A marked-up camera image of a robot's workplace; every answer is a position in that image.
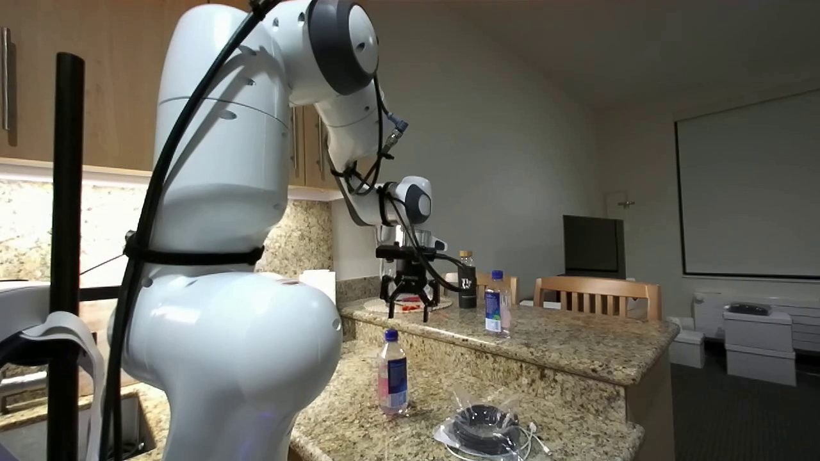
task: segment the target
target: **black cable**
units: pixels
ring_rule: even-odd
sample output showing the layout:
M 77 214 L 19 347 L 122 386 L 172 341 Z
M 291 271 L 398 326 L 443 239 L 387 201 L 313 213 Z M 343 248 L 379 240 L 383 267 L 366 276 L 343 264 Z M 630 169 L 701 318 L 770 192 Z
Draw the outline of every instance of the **black cable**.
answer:
M 154 218 L 161 204 L 163 190 L 165 190 L 165 171 L 172 166 L 173 151 L 183 136 L 183 128 L 204 103 L 220 67 L 231 58 L 231 53 L 237 48 L 237 43 L 264 20 L 264 14 L 275 5 L 278 0 L 254 0 L 251 12 L 245 20 L 234 27 L 234 32 L 228 38 L 228 43 L 220 48 L 220 53 L 213 58 L 208 72 L 201 75 L 199 84 L 183 103 L 181 113 L 177 116 L 169 139 L 161 145 L 161 154 L 154 164 L 154 173 L 147 180 L 145 199 L 141 208 L 137 227 L 129 239 L 132 245 L 147 248 Z M 100 461 L 106 461 L 105 443 L 113 443 L 113 458 L 120 458 L 122 446 L 122 424 L 120 424 L 120 367 L 122 367 L 122 345 L 126 345 L 126 327 L 129 323 L 132 301 L 137 295 L 141 274 L 145 262 L 142 259 L 127 259 L 126 274 L 122 274 L 122 288 L 115 308 L 113 332 L 109 332 L 109 353 L 106 353 L 106 376 L 105 376 L 105 399 L 101 399 L 101 434 L 100 434 Z

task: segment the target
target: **granite countertop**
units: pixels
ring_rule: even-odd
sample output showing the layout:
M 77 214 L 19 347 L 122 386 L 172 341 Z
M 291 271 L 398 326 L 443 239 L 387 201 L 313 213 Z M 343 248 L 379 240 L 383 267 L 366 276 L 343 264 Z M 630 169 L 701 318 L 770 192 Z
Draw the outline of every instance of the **granite countertop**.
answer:
M 457 399 L 446 378 L 409 374 L 409 414 L 387 420 L 373 396 L 373 355 L 364 342 L 345 342 L 327 388 L 300 411 L 295 450 L 304 458 L 429 458 L 452 452 L 432 429 L 455 411 Z M 504 388 L 483 388 L 491 401 L 520 399 Z M 600 423 L 547 401 L 515 405 L 521 423 L 533 423 L 550 447 L 550 458 L 633 458 L 643 429 L 628 423 Z
M 357 323 L 393 326 L 405 332 L 460 342 L 620 386 L 639 382 L 647 367 L 665 353 L 675 332 L 675 326 L 665 321 L 643 323 L 543 308 L 511 308 L 511 332 L 489 336 L 483 332 L 482 308 L 429 309 L 427 323 L 423 323 L 419 309 L 397 312 L 390 321 L 387 309 L 370 304 L 377 301 L 355 300 L 343 304 L 341 315 Z

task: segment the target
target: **clear plastic container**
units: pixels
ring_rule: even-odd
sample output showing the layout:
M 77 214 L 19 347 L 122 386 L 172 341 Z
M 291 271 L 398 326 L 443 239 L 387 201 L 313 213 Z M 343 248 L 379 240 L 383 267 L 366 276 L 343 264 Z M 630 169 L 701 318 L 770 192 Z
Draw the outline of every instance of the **clear plastic container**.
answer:
M 405 414 L 409 401 L 407 353 L 393 327 L 383 331 L 383 345 L 379 351 L 377 395 L 387 417 Z
M 510 295 L 504 288 L 504 271 L 495 268 L 483 291 L 483 331 L 495 336 L 510 332 Z

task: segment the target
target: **projector screen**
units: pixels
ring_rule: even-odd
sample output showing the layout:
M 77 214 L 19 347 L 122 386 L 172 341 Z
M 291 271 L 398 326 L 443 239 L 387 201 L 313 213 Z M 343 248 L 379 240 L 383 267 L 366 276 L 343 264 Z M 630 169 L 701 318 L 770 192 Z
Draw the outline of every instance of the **projector screen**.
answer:
M 820 93 L 673 128 L 684 274 L 820 276 Z

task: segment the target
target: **blue label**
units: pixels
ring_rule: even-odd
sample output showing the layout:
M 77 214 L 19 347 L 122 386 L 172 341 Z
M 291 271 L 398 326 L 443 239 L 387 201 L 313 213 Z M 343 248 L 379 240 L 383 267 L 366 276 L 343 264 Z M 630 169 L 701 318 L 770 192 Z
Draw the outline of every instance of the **blue label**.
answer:
M 501 295 L 498 291 L 483 295 L 483 331 L 501 332 Z
M 405 401 L 407 401 L 407 359 L 387 361 L 387 395 L 390 395 L 390 406 L 405 406 Z

